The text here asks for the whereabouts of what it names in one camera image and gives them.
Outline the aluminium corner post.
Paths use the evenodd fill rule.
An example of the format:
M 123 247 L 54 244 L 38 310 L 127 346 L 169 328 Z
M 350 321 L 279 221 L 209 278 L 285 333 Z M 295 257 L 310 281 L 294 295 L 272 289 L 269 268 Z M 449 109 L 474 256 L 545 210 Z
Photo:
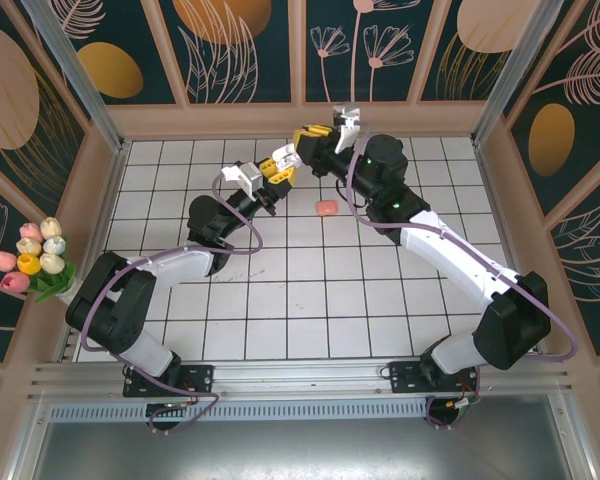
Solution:
M 51 6 L 47 0 L 21 0 L 21 2 L 54 58 L 63 68 L 69 82 L 106 143 L 115 154 L 120 153 L 123 147 L 123 137 L 115 126 L 100 93 L 89 78 L 76 50 L 62 31 Z
M 539 0 L 497 78 L 483 111 L 471 133 L 472 145 L 479 150 L 488 140 L 507 103 L 522 81 L 529 65 L 555 24 L 564 0 Z

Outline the grey metal sheet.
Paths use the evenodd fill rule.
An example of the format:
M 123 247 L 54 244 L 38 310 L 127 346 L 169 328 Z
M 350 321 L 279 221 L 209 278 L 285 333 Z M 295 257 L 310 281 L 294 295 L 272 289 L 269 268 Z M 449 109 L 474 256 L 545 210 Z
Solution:
M 434 430 L 418 419 L 55 424 L 35 480 L 572 480 L 549 430 Z

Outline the aluminium mounting rail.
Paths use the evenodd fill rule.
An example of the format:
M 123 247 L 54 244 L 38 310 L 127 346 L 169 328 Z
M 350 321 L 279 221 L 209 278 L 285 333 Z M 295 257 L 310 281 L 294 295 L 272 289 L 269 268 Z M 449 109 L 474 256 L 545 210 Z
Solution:
M 212 391 L 225 401 L 367 399 L 391 396 L 384 359 L 220 361 Z M 125 383 L 119 363 L 38 365 L 26 398 L 47 402 L 121 401 Z M 521 361 L 508 371 L 479 370 L 482 396 L 570 393 L 564 365 Z

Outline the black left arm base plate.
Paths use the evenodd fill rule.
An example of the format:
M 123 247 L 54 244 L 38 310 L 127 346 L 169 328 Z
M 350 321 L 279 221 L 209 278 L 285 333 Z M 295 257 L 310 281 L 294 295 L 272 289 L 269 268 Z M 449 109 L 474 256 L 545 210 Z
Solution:
M 142 377 L 128 367 L 122 369 L 124 383 L 122 395 L 125 398 L 158 398 L 176 393 L 164 389 Z M 159 381 L 179 390 L 189 392 L 210 392 L 213 385 L 214 367 L 211 365 L 170 366 Z

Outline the aluminium side rail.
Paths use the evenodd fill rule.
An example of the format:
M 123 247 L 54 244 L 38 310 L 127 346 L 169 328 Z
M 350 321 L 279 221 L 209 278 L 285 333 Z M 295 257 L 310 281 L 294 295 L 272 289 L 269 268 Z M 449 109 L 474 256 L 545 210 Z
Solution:
M 67 327 L 60 335 L 54 351 L 54 361 L 60 363 L 76 362 L 79 355 L 80 333 Z

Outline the white ribbed vase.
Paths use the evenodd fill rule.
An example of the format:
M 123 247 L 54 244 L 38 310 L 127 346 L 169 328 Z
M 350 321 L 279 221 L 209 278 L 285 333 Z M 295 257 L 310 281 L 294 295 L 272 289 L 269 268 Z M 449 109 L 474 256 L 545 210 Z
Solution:
M 79 293 L 83 281 L 77 277 L 72 279 L 72 284 L 65 291 L 57 294 L 57 298 L 65 305 L 69 306 L 76 295 Z

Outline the artificial tulip bouquet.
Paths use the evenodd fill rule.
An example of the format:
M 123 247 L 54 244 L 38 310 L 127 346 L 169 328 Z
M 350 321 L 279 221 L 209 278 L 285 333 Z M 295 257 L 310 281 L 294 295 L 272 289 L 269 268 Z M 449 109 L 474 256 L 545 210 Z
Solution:
M 66 259 L 67 237 L 60 222 L 47 217 L 39 224 L 25 223 L 19 235 L 15 253 L 0 246 L 0 291 L 21 299 L 32 293 L 37 303 L 57 298 L 71 286 L 77 269 Z

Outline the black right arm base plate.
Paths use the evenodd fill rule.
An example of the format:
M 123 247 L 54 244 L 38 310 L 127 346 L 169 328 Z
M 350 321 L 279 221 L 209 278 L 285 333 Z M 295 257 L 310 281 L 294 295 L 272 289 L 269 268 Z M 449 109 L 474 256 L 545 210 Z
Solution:
M 393 393 L 461 395 L 478 391 L 475 367 L 447 374 L 435 365 L 423 365 L 420 361 L 393 361 L 386 365 L 386 377 Z

